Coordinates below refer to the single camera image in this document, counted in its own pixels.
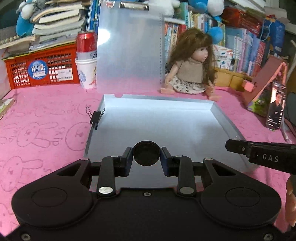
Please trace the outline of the operator right hand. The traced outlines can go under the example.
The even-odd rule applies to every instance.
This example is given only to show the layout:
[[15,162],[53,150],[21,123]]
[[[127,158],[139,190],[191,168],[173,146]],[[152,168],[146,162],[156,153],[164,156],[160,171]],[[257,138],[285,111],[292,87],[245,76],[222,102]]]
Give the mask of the operator right hand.
[[288,224],[292,227],[295,226],[296,221],[296,215],[295,215],[295,206],[296,206],[296,200],[295,195],[293,193],[293,186],[292,182],[290,180],[291,177],[288,178],[286,183],[286,198],[285,198],[285,219],[288,222]]

